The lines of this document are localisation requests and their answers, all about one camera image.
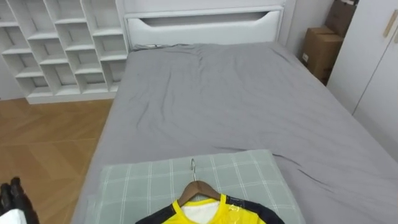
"door handle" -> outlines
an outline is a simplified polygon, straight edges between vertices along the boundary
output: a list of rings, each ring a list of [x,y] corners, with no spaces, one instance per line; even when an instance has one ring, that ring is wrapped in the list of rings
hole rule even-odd
[[[398,9],[396,9],[396,10],[392,13],[391,19],[390,19],[390,21],[388,22],[388,25],[387,25],[387,27],[386,27],[384,33],[383,33],[383,36],[384,36],[384,37],[387,37],[387,36],[390,34],[391,27],[392,27],[392,25],[394,25],[394,22],[396,21],[397,16],[398,16]]]
[[[397,33],[397,35],[396,35],[396,38],[394,39],[394,42],[395,42],[396,44],[398,44],[398,33]]]

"white headboard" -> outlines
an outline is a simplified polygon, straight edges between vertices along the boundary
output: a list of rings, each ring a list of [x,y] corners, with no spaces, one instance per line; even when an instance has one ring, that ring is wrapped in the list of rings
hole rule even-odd
[[[130,49],[136,44],[279,41],[284,45],[287,40],[286,27],[288,24],[290,29],[291,23],[291,17],[288,22],[285,21],[285,1],[274,1],[275,5],[268,6],[164,12],[134,12],[128,8],[131,0],[116,0],[116,3]]]

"clothes hanger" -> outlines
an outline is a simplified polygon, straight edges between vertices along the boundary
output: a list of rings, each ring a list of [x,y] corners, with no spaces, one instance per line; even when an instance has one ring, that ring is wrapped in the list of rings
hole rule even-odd
[[[195,160],[192,159],[191,170],[193,171],[193,181],[185,187],[181,197],[177,200],[177,203],[180,207],[185,205],[191,198],[198,194],[213,198],[215,200],[221,199],[221,194],[213,189],[210,185],[204,181],[197,180],[195,168]]]

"cardboard box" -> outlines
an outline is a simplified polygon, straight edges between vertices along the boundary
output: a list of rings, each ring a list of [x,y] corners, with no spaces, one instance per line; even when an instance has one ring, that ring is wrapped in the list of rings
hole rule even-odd
[[[343,38],[327,27],[307,30],[302,62],[325,85],[329,80],[342,44]]]
[[[325,25],[340,37],[345,37],[355,9],[355,5],[335,0],[326,18]]]

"shelf cubby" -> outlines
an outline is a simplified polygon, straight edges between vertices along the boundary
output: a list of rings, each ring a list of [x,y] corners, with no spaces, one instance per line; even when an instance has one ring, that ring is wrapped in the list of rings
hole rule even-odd
[[[28,40],[58,38],[43,0],[8,0]]]
[[[68,63],[67,56],[58,39],[29,40],[29,43],[39,65]]]
[[[116,92],[126,69],[126,61],[117,60],[101,62],[101,66],[104,70],[104,77],[109,90],[111,92]]]
[[[82,0],[93,36],[123,35],[115,1]]]
[[[123,35],[94,37],[100,61],[126,60],[127,49]]]
[[[44,65],[42,68],[55,96],[80,94],[69,65]]]
[[[80,0],[45,0],[54,24],[85,23]]]
[[[43,76],[43,73],[37,65],[37,62],[30,53],[3,55],[3,58],[7,63],[10,72],[16,78],[32,78]]]
[[[52,92],[44,77],[17,78],[17,82],[27,98],[52,96]]]
[[[95,49],[87,24],[61,24],[57,30],[65,51]]]
[[[67,55],[74,74],[102,73],[95,50],[67,52]]]
[[[78,74],[76,79],[83,94],[108,92],[108,86],[102,73]]]
[[[31,53],[19,27],[0,27],[0,53],[3,55]]]
[[[0,0],[0,27],[17,27],[18,22],[15,20],[14,15],[6,0]]]

